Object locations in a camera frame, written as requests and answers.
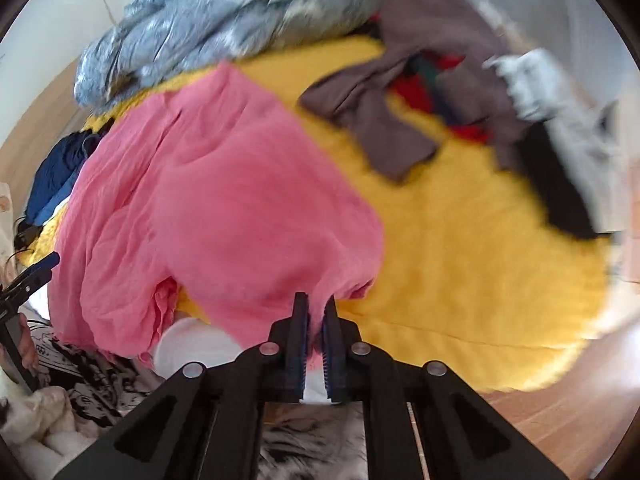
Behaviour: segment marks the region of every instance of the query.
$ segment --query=hand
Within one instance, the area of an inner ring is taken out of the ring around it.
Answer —
[[[27,370],[36,372],[38,370],[38,352],[36,345],[31,339],[31,331],[27,325],[27,318],[24,314],[18,314],[20,317],[20,326],[22,333],[20,334],[20,342],[18,343],[18,352],[22,357],[22,366]],[[0,362],[5,361],[4,348],[0,345]]]

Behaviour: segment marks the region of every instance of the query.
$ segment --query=yellow towel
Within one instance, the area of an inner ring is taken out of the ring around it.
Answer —
[[[579,242],[548,227],[527,182],[497,171],[490,148],[452,138],[438,120],[398,99],[390,99],[397,114],[446,140],[401,186],[373,173],[347,132],[296,106],[321,76],[381,50],[374,41],[348,38],[238,63],[298,115],[383,221],[382,272],[364,300],[339,302],[340,315],[395,359],[416,365],[440,359],[475,389],[548,385],[577,358],[600,313],[606,243]],[[142,91],[87,125],[100,127],[149,92],[178,89],[204,73]],[[185,291],[178,309],[206,320]]]
[[[19,253],[16,257],[25,267],[29,267],[36,262],[39,262],[47,254],[53,251],[53,247],[56,243],[56,233],[62,223],[62,219],[65,216],[66,204],[56,211],[49,220],[42,226],[42,232],[40,236],[36,238],[28,247],[28,251]]]

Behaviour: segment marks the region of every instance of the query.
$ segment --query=wooden floor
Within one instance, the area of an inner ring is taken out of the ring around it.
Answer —
[[[47,87],[0,148],[0,180],[18,211],[50,147],[87,115],[73,100],[74,73],[72,64]],[[584,480],[615,450],[640,405],[640,323],[593,342],[546,390],[486,398],[572,480]]]
[[[588,478],[640,406],[640,322],[594,341],[546,390],[485,398],[571,479]]]

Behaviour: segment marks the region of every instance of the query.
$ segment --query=gray jacket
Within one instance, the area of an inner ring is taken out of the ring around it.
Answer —
[[[346,34],[376,0],[133,0],[82,53],[74,94],[105,109],[180,72]]]

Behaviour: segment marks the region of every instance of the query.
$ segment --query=pink cloth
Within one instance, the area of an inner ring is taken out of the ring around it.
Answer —
[[[173,322],[177,283],[242,346],[310,296],[361,297],[383,234],[374,211],[272,94],[229,64],[147,98],[88,159],[49,285],[65,342],[146,355]]]

